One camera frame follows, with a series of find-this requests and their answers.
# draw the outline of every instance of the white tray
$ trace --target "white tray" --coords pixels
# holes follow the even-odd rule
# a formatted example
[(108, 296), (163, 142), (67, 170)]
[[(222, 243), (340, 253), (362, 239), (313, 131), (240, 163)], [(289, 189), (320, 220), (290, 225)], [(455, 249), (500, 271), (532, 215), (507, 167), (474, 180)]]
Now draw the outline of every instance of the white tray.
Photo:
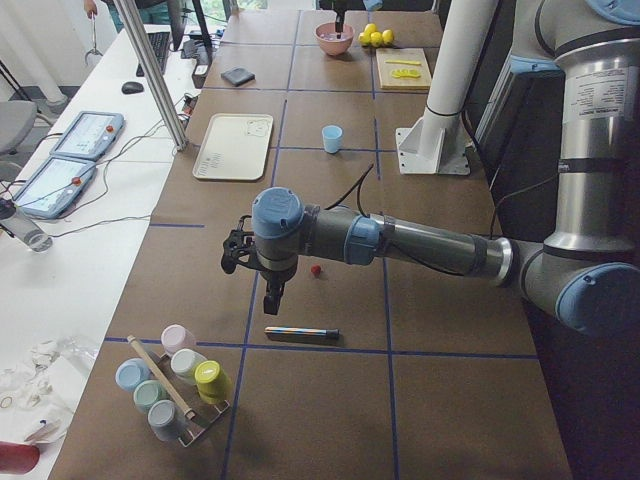
[(193, 176), (202, 180), (258, 180), (264, 173), (272, 128), (271, 115), (214, 115)]

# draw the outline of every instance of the screen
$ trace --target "screen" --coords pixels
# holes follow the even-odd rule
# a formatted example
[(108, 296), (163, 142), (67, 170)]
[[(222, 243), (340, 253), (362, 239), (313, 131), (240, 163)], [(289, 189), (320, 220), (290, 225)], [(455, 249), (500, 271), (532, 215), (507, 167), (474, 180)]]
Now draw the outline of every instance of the screen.
[(90, 155), (95, 152), (107, 126), (113, 123), (113, 117), (85, 113), (76, 122), (62, 144), (56, 150), (65, 155)]
[(50, 210), (57, 204), (65, 187), (71, 184), (73, 177), (80, 176), (85, 169), (85, 163), (53, 157), (47, 167), (29, 184), (26, 191), (20, 194), (18, 206), (28, 206), (42, 211)]

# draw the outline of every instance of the white pole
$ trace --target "white pole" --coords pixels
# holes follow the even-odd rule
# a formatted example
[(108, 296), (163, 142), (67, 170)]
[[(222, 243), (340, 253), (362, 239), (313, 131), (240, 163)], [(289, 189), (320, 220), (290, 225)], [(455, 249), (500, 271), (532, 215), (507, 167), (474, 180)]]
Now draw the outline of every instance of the white pole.
[(396, 130), (400, 172), (466, 175), (460, 113), (498, 0), (453, 0), (424, 114)]

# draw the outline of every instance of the pink bowl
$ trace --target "pink bowl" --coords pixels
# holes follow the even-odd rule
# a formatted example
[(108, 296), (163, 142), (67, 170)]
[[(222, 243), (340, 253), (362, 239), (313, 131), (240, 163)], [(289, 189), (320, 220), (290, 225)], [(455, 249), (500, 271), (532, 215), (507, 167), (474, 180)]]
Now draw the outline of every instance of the pink bowl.
[(337, 35), (334, 22), (323, 23), (316, 28), (318, 45), (327, 55), (340, 55), (349, 49), (353, 42), (353, 27), (345, 24), (339, 39)]

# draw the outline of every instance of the white desk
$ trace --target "white desk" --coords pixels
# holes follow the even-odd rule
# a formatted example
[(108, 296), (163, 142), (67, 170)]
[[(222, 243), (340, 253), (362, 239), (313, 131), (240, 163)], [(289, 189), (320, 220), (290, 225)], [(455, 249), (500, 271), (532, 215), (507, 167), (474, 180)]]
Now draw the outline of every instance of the white desk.
[[(168, 27), (148, 26), (151, 30)], [(161, 121), (145, 78), (136, 78), (137, 59), (126, 32), (122, 32), (95, 67), (50, 133), (63, 132), (82, 110), (119, 112), (125, 128), (105, 158), (117, 154), (132, 137), (143, 135)], [(170, 56), (164, 75), (177, 109), (185, 93), (196, 95), (191, 81), (194, 60)], [(125, 96), (121, 85), (137, 80), (140, 94)], [(28, 178), (48, 157), (57, 137), (45, 140), (24, 168)], [(174, 156), (174, 144), (165, 127), (141, 140), (111, 162), (107, 171), (108, 194), (65, 220), (41, 222), (50, 234), (60, 234), (103, 220), (149, 215), (164, 186)], [(105, 190), (104, 166), (99, 167), (80, 204)], [(12, 369), (30, 347), (49, 340), (83, 336), (99, 345), (111, 321), (122, 289), (147, 230), (149, 220), (128, 220), (90, 228), (54, 239), (46, 252), (30, 251), (18, 240), (0, 235), (3, 285), (0, 368)], [(0, 440), (20, 441), (10, 425), (11, 408), (0, 411)], [(61, 443), (46, 449), (39, 464), (16, 478), (45, 479)]]

